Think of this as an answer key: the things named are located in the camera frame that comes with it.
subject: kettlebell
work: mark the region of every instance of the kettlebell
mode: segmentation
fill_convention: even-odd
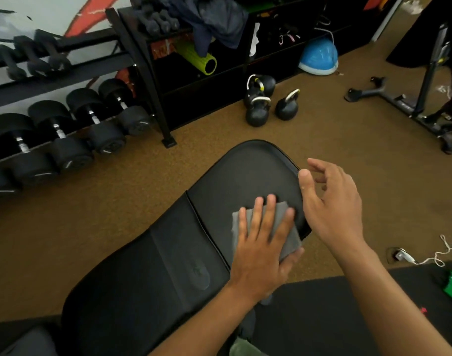
[[[287,95],[287,97],[280,99],[275,106],[275,114],[281,120],[288,121],[295,117],[299,111],[299,104],[297,98],[299,98],[299,89],[295,89]]]
[[[251,100],[246,112],[246,121],[254,127],[263,126],[269,118],[270,98],[257,96]]]
[[[249,86],[251,84],[251,78],[253,78],[253,82],[258,83],[261,82],[262,83],[262,91],[264,92],[264,95],[267,97],[272,96],[272,94],[274,93],[275,90],[275,78],[273,78],[272,76],[268,76],[268,75],[257,75],[257,74],[252,74],[251,76],[249,76],[249,79],[247,80],[247,85]]]
[[[254,82],[251,82],[251,78],[254,75],[249,76],[249,78],[247,79],[247,84],[246,84],[246,95],[244,96],[244,105],[246,107],[249,107],[251,105],[251,101],[258,97],[258,96],[265,96],[264,94],[264,84],[262,83],[261,80],[257,79],[257,80],[253,80]]]

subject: kettlebell handle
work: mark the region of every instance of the kettlebell handle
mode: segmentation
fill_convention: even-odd
[[[256,77],[256,76],[258,76],[258,75],[255,74],[255,73],[253,73],[251,76],[249,76],[249,78],[247,79],[247,84],[246,84],[246,88],[247,88],[247,89],[249,89],[249,83],[251,82],[251,78],[252,78],[252,77]],[[262,83],[262,81],[261,81],[258,77],[256,77],[256,79],[254,80],[254,82],[258,84],[259,89],[260,89],[261,91],[264,91],[264,84]]]
[[[267,104],[266,105],[270,105],[270,97],[266,97],[266,96],[257,96],[257,97],[254,97],[252,100],[251,100],[251,106],[254,104],[254,102],[256,102],[256,101],[266,101],[267,102]]]
[[[287,95],[285,102],[289,103],[291,100],[296,100],[299,97],[300,89],[295,89]]]

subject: painted wall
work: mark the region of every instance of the painted wall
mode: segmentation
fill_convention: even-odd
[[[14,36],[27,35],[33,38],[36,29],[58,36],[73,36],[110,27],[104,10],[109,7],[129,6],[129,0],[0,0],[0,44],[13,48]],[[69,53],[72,64],[103,57],[112,53],[115,42],[75,50]],[[92,88],[115,74],[92,80]],[[0,84],[11,82],[5,68],[0,69]],[[59,89],[31,99],[0,107],[0,113],[19,112],[26,114],[29,105],[39,100],[65,102],[69,91],[85,87],[89,81]]]

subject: brown carpet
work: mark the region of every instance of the brown carpet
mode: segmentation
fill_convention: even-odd
[[[0,321],[59,313],[90,269],[149,227],[226,151],[252,138],[275,143],[300,167],[312,156],[352,174],[363,198],[365,237],[383,261],[389,246],[417,259],[442,250],[438,236],[452,236],[452,156],[384,101],[343,100],[349,87],[369,86],[375,74],[389,76],[390,89],[418,91],[423,70],[383,61],[412,20],[399,11],[376,45],[341,57],[342,76],[301,74],[279,84],[274,101],[301,89],[292,121],[271,115],[264,127],[252,128],[237,102],[175,131],[172,149],[156,133],[130,138],[119,155],[0,204]],[[440,70],[436,85],[448,81],[448,70]],[[433,91],[428,109],[445,100]],[[292,281],[340,274],[315,236],[304,246]]]

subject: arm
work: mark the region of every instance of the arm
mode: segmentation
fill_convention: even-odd
[[[348,279],[384,356],[452,356],[452,347],[394,281],[363,238],[361,198],[341,167],[309,159],[325,184],[320,199],[308,170],[299,172],[306,219]]]
[[[286,211],[272,241],[276,198],[255,201],[251,230],[247,234],[246,209],[239,210],[239,239],[226,286],[201,311],[162,342],[150,356],[215,356],[244,316],[261,299],[287,281],[293,264],[303,253],[299,248],[279,264],[279,255],[293,226],[294,209]]]

